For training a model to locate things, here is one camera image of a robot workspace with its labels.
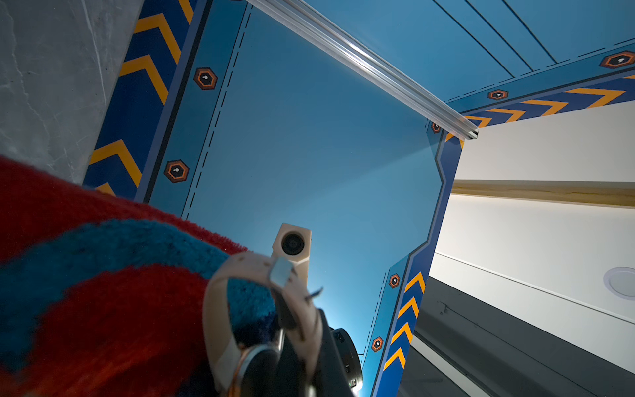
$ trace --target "camera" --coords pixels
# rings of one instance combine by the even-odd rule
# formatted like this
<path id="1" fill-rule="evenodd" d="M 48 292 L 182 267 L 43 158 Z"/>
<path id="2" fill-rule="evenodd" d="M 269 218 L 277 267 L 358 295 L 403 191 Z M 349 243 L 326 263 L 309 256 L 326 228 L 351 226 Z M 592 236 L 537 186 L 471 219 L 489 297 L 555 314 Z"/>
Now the camera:
<path id="1" fill-rule="evenodd" d="M 309 279 L 309 255 L 311 231 L 304 227 L 282 224 L 274 242 L 273 256 L 293 263 L 298 277 L 307 284 Z"/>

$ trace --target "recessed light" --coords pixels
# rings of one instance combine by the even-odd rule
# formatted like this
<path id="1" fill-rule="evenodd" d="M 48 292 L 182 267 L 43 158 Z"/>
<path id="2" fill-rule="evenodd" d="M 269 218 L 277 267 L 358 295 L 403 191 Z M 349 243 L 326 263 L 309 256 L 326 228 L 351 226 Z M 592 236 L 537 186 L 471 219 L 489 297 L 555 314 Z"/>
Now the recessed light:
<path id="1" fill-rule="evenodd" d="M 604 275 L 604 285 L 620 298 L 635 300 L 635 269 L 614 267 Z"/>

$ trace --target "dashed line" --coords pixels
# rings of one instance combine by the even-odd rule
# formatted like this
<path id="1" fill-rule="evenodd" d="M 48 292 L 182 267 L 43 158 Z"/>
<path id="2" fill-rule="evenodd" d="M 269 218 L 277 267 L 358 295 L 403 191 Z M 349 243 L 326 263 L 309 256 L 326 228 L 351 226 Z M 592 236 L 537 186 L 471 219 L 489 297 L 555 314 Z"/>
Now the dashed line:
<path id="1" fill-rule="evenodd" d="M 247 16 L 247 22 L 245 23 L 245 26 L 244 26 L 245 29 L 247 28 L 247 25 L 249 24 L 250 18 L 251 18 L 251 13 L 249 13 L 249 15 Z M 243 35 L 241 36 L 241 40 L 240 40 L 240 44 L 238 45 L 238 48 L 242 47 L 242 45 L 243 45 L 244 34 L 245 34 L 245 31 L 243 31 Z M 238 54 L 239 54 L 239 52 L 236 51 L 236 56 L 234 57 L 234 63 L 232 64 L 232 69 L 236 67 L 236 62 L 238 61 Z M 227 79 L 227 85 L 225 86 L 225 92 L 223 93 L 223 99 L 221 99 L 221 101 L 220 101 L 220 107 L 223 107 L 223 105 L 225 104 L 225 98 L 227 97 L 227 87 L 229 87 L 229 83 L 231 82 L 232 76 L 234 75 L 234 71 L 233 70 L 229 71 L 229 72 L 230 72 L 229 73 L 229 79 Z M 216 115 L 216 122 L 214 123 L 214 128 L 216 128 L 218 126 L 218 119 L 220 119 L 220 109 L 218 110 L 218 113 Z M 213 120 L 214 120 L 214 116 L 212 115 L 212 117 L 210 119 L 210 125 L 208 125 L 208 131 L 211 128 L 211 122 Z M 203 165 L 201 165 L 201 169 L 205 167 L 205 164 L 207 162 L 207 156 L 210 153 L 209 148 L 211 147 L 211 141 L 214 139 L 215 132 L 216 132 L 215 130 L 213 130 L 211 132 L 210 141 L 207 144 L 208 150 L 205 152 L 205 157 L 203 159 Z M 201 175 L 202 174 L 203 174 L 203 172 L 201 171 L 199 173 L 198 180 L 196 181 L 196 186 L 195 186 L 194 190 L 198 189 L 198 185 L 201 182 Z M 192 201 L 190 201 L 189 209 L 192 209 L 192 205 L 194 204 L 194 198 L 195 197 L 196 197 L 196 191 L 192 194 Z M 189 216 L 190 216 L 190 213 L 188 212 L 187 215 L 185 216 L 185 219 L 187 220 L 189 218 Z"/>
<path id="2" fill-rule="evenodd" d="M 601 50 L 603 50 L 603 49 L 605 49 L 605 48 L 606 48 L 606 47 L 602 47 L 602 48 L 600 48 L 599 50 L 595 50 L 595 51 L 587 52 L 586 54 L 578 55 L 578 58 L 583 57 L 583 56 L 588 55 L 588 54 L 593 54 L 594 52 L 601 51 Z"/>

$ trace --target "wooden trim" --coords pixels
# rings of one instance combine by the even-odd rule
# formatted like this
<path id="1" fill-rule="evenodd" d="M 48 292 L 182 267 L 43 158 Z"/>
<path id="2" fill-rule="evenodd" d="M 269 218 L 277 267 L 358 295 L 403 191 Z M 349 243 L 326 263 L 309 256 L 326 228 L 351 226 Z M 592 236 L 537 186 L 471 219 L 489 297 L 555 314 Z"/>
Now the wooden trim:
<path id="1" fill-rule="evenodd" d="M 635 182 L 455 180 L 452 193 L 635 208 Z"/>

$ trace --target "camera lens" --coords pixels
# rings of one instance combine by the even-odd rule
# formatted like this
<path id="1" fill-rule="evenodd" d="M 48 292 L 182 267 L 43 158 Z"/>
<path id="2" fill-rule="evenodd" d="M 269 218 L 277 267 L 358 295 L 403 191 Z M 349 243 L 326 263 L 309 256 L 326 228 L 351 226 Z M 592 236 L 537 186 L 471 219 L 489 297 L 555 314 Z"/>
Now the camera lens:
<path id="1" fill-rule="evenodd" d="M 291 232 L 282 239 L 282 251 L 287 255 L 298 255 L 304 249 L 302 236 Z"/>

